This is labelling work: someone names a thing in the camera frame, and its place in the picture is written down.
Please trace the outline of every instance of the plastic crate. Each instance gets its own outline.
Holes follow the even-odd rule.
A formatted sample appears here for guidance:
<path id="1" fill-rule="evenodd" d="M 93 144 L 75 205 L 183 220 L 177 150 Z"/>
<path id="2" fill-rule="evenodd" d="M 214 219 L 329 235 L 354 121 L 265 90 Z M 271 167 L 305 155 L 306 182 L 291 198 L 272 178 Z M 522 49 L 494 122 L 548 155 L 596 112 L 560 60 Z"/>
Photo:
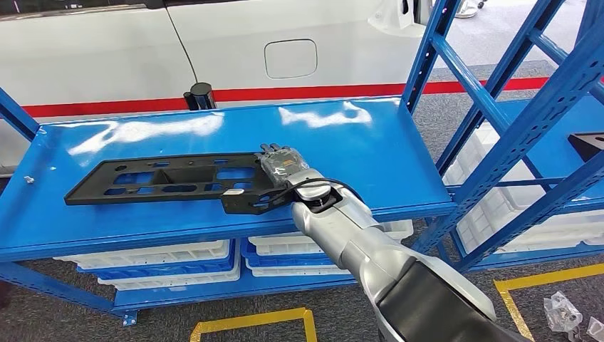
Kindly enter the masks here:
<path id="1" fill-rule="evenodd" d="M 410 219 L 386 222 L 382 225 L 386 234 L 396 240 L 410 237 L 413 234 L 413 223 Z M 249 237 L 249 241 L 256 246 L 258 255 L 323 253 L 323 250 L 310 237 L 301 232 Z"/>
<path id="2" fill-rule="evenodd" d="M 483 123 L 469 137 L 443 177 L 446 185 L 462 184 L 495 145 L 499 136 Z M 534 179 L 520 161 L 503 180 Z M 457 232 L 467 253 L 541 198 L 545 191 L 538 185 L 495 187 L 459 222 Z M 539 249 L 574 247 L 582 241 L 595 242 L 604 237 L 604 211 L 556 215 L 524 232 L 498 252 L 524 252 Z"/>
<path id="3" fill-rule="evenodd" d="M 234 253 L 229 255 L 231 268 L 222 272 L 204 272 L 196 274 L 176 274 L 171 276 L 141 276 L 126 279 L 98 279 L 99 284 L 113 285 L 119 291 L 153 289 L 157 287 L 186 286 L 223 281 L 237 281 L 241 275 L 241 252 L 239 240 L 236 241 Z"/>
<path id="4" fill-rule="evenodd" d="M 121 251 L 57 256 L 54 259 L 73 261 L 81 269 L 100 269 L 182 261 L 223 259 L 229 255 L 229 240 L 174 244 L 171 246 L 124 249 Z"/>
<path id="5" fill-rule="evenodd" d="M 316 266 L 271 266 L 253 267 L 246 259 L 246 266 L 253 276 L 328 276 L 334 274 L 350 274 L 349 271 L 339 269 L 336 265 Z"/>
<path id="6" fill-rule="evenodd" d="M 111 280 L 137 278 L 143 276 L 170 276 L 176 274 L 197 274 L 207 272 L 224 272 L 233 268 L 232 258 L 235 252 L 235 241 L 229 241 L 229 254 L 222 259 L 184 261 L 169 264 L 147 264 L 137 266 L 108 267 L 104 269 L 82 269 L 81 273 L 93 273 L 99 279 Z"/>
<path id="7" fill-rule="evenodd" d="M 248 239 L 241 239 L 241 255 L 250 267 L 335 266 L 325 253 L 258 255 L 256 246 Z"/>

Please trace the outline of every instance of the white car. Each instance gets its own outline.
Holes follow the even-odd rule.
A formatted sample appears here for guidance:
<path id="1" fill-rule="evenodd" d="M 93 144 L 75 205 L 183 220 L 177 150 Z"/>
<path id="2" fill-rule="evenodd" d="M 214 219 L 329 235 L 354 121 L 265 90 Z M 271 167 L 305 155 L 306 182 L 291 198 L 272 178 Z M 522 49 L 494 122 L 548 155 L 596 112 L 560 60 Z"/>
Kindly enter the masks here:
<path id="1" fill-rule="evenodd" d="M 2 1 L 0 87 L 41 122 L 185 108 L 196 81 L 221 107 L 380 95 L 429 16 L 429 0 L 115 2 Z M 27 146 L 0 123 L 0 174 Z"/>

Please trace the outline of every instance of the black metal bracket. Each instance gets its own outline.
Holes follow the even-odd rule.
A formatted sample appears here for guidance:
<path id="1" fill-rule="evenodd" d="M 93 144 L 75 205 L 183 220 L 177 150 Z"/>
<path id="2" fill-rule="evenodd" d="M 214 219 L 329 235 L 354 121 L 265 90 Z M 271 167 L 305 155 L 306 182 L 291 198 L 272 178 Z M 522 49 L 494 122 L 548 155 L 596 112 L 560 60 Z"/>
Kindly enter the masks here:
<path id="1" fill-rule="evenodd" d="M 568 141 L 584 162 L 587 162 L 596 153 L 604 150 L 604 132 L 575 133 L 568 136 Z"/>
<path id="2" fill-rule="evenodd" d="M 237 195 L 223 195 L 238 190 Z M 67 205 L 221 199 L 232 214 L 261 214 L 291 202 L 254 152 L 106 160 L 65 197 Z"/>

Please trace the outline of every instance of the black cylinder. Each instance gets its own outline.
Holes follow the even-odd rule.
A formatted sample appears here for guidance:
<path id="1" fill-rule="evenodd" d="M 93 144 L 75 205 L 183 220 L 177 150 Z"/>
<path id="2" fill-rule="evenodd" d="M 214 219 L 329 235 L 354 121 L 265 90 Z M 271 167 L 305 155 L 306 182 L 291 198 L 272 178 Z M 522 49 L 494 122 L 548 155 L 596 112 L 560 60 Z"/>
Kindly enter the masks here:
<path id="1" fill-rule="evenodd" d="M 195 83 L 191 87 L 191 96 L 197 102 L 199 109 L 216 109 L 216 103 L 212 95 L 212 86 L 209 83 Z"/>
<path id="2" fill-rule="evenodd" d="M 190 91 L 185 91 L 184 94 L 182 94 L 182 97 L 184 97 L 184 100 L 187 102 L 189 110 L 199 110 L 199 105 Z"/>

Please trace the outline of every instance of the blue metal shelf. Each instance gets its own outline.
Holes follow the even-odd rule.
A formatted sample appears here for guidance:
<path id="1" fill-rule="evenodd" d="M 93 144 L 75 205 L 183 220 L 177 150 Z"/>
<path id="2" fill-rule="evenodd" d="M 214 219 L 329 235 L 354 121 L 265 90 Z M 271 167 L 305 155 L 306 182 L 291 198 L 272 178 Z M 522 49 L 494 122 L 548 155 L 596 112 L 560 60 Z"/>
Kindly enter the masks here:
<path id="1" fill-rule="evenodd" d="M 540 251 L 495 253 L 475 264 L 469 271 L 482 269 L 495 269 L 524 264 L 538 264 L 540 262 L 562 260 L 569 258 L 587 257 L 604 253 L 604 245 L 588 245 L 580 243 L 575 247 L 544 249 Z"/>
<path id="2" fill-rule="evenodd" d="M 378 221 L 433 217 L 427 219 L 429 226 L 413 247 L 420 252 L 437 247 L 445 254 L 442 238 L 452 234 L 461 254 L 461 261 L 453 265 L 460 271 L 604 252 L 603 246 L 580 244 L 571 249 L 492 254 L 552 215 L 604 209 L 604 153 L 583 163 L 566 142 L 569 133 L 604 128 L 604 115 L 601 108 L 594 109 L 595 100 L 582 99 L 591 93 L 604 102 L 600 82 L 604 6 L 601 1 L 587 1 L 576 46 L 566 53 L 543 34 L 563 0 L 537 0 L 483 87 L 445 39 L 460 2 L 435 3 L 400 100 L 331 100 L 40 126 L 0 91 L 0 115 L 32 141 L 0 197 L 0 279 L 128 318 L 135 317 L 131 311 L 158 306 L 353 283 L 351 276 L 256 278 L 242 266 L 238 281 L 119 291 L 111 302 L 6 262 L 292 232 L 287 207 L 254 216 L 227 215 L 219 201 L 74 207 L 63 202 L 65 193 L 102 160 L 255 151 L 261 143 L 296 147 L 326 177 L 359 191 Z M 532 100 L 497 103 L 495 98 L 533 46 L 542 48 L 560 67 Z M 435 167 L 411 115 L 438 56 L 474 105 Z M 451 188 L 449 195 L 439 175 L 485 118 L 501 138 L 468 180 Z M 519 160 L 537 177 L 545 177 L 537 182 L 546 194 L 465 254 L 454 231 L 457 222 Z M 34 182 L 28 184 L 25 176 Z"/>
<path id="3" fill-rule="evenodd" d="M 499 105 L 512 119 L 522 112 L 529 100 L 501 102 Z M 527 157 L 543 177 L 567 177 L 585 163 L 567 138 L 571 133 L 604 132 L 604 106 L 593 96 L 581 98 L 558 123 L 556 123 L 529 150 Z M 599 203 L 589 210 L 604 209 L 604 182 L 600 181 L 579 195 L 585 200 Z"/>
<path id="4" fill-rule="evenodd" d="M 114 311 L 134 311 L 175 304 L 227 299 L 241 296 L 260 296 L 281 292 L 325 289 L 354 284 L 351 275 L 334 276 L 260 276 L 251 275 L 241 260 L 241 278 L 223 283 L 179 286 L 170 288 L 118 291 Z"/>
<path id="5" fill-rule="evenodd" d="M 353 186 L 378 221 L 451 212 L 455 204 L 411 117 L 396 114 L 398 102 L 332 100 L 42 125 L 0 197 L 0 261 L 295 231 L 288 207 L 255 216 L 225 214 L 219 200 L 63 201 L 103 160 L 255 151 L 267 142 L 297 148 L 326 177 Z"/>

